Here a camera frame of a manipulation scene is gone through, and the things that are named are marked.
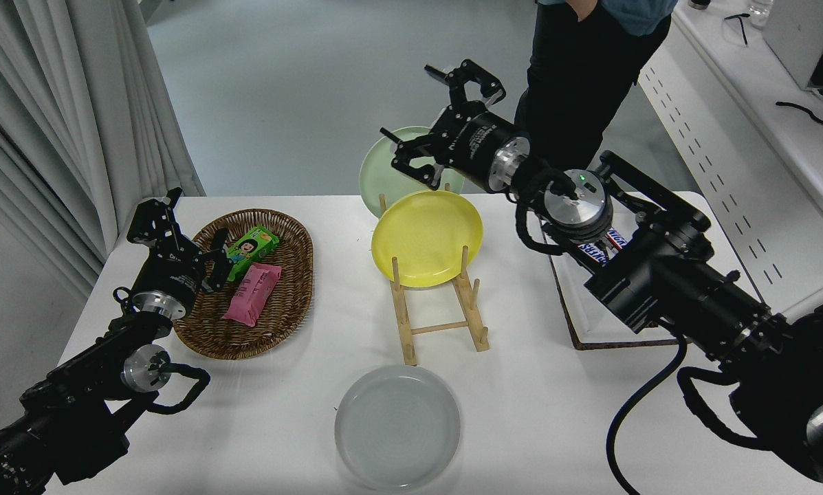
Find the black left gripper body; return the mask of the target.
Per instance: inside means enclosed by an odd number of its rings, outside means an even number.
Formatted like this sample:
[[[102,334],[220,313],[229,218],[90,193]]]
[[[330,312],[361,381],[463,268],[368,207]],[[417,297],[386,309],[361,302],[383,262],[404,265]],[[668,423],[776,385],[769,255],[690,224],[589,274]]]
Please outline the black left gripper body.
[[[192,310],[205,276],[201,259],[189,261],[151,252],[133,285],[137,310]]]

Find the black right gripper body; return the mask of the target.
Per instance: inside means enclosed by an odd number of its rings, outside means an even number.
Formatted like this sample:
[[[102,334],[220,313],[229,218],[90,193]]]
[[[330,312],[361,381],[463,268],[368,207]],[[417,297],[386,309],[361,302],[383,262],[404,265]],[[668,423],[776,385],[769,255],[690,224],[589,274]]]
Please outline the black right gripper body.
[[[435,134],[447,137],[440,163],[487,193],[503,193],[519,165],[519,130],[485,109],[444,109]]]

